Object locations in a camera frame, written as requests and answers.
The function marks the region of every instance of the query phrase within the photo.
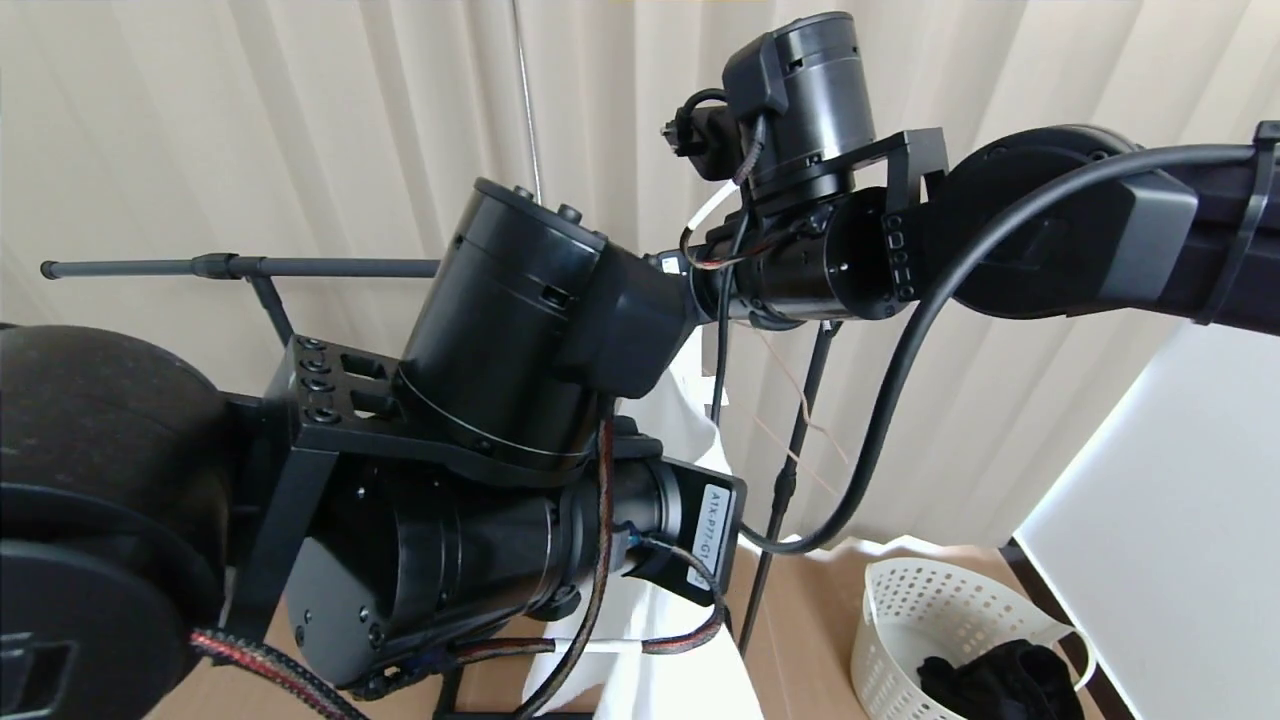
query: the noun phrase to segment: white garment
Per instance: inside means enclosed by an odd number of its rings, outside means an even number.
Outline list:
[[[640,430],[662,441],[668,457],[730,473],[719,432],[685,391],[672,370],[640,400],[618,410],[635,418]],[[571,638],[582,623],[586,602],[573,615],[547,625],[545,637]],[[609,578],[594,638],[658,638],[687,633],[707,619],[709,609],[635,578]],[[550,674],[559,653],[540,655],[525,680],[529,697]],[[596,720],[733,717],[763,720],[760,703],[726,630],[709,643],[681,655],[595,655],[581,657],[545,711],[604,683]]]

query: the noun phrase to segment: brown floor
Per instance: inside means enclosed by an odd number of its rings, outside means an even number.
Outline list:
[[[768,720],[865,717],[849,680],[849,659],[858,626],[867,562],[913,555],[906,550],[867,553],[846,548],[828,560],[778,557],[773,562],[764,603],[746,656],[748,671]],[[942,548],[929,557],[954,562],[1021,589],[996,550]],[[741,551],[730,588],[735,621],[746,612],[755,559]],[[538,634],[536,623],[515,623],[504,634]],[[291,653],[288,621],[276,618],[269,642]],[[504,711],[520,705],[529,659],[500,659],[467,669],[458,693],[460,710]],[[426,720],[435,706],[439,679],[424,682],[375,703],[361,706],[374,720]],[[570,710],[590,710],[599,689]],[[1085,717],[1102,714],[1085,697]],[[314,717],[291,696],[232,667],[202,665],[156,708],[151,720],[223,720],[225,717]]]

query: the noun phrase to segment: white plastic basket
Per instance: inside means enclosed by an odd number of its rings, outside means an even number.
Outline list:
[[[954,720],[920,689],[916,670],[937,656],[964,665],[997,644],[1025,639],[1050,646],[1066,634],[1089,655],[1080,691],[1093,676],[1093,643],[1055,621],[1011,588],[964,568],[920,557],[867,566],[861,626],[850,665],[858,700],[872,720]]]

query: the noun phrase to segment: curtain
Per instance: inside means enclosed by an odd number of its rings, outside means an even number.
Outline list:
[[[49,282],[40,263],[434,258],[477,176],[573,205],[634,251],[669,249],[713,187],[669,154],[662,123],[719,85],[739,46],[829,9],[855,18],[879,135],[942,126],[952,163],[1033,126],[1156,146],[1247,141],[1280,117],[1272,0],[6,3],[4,319],[127,332],[256,392],[279,347],[247,287]],[[398,355],[429,281],[279,286],[300,332]],[[904,320],[836,340],[814,421],[849,459]],[[1175,325],[948,307],[850,532],[1004,542]],[[796,375],[813,333],[771,337]],[[783,457],[771,434],[788,436],[797,393],[760,338],[731,336],[724,445],[762,527]],[[820,523],[851,468],[817,433],[803,460],[785,532]]]

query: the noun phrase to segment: white label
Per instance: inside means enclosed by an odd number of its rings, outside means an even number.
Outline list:
[[[703,509],[698,512],[696,534],[694,536],[694,555],[707,565],[714,575],[719,564],[721,542],[724,539],[724,525],[728,524],[730,492],[722,487],[707,486],[703,491]],[[712,589],[698,570],[689,569],[689,584],[704,591]]]

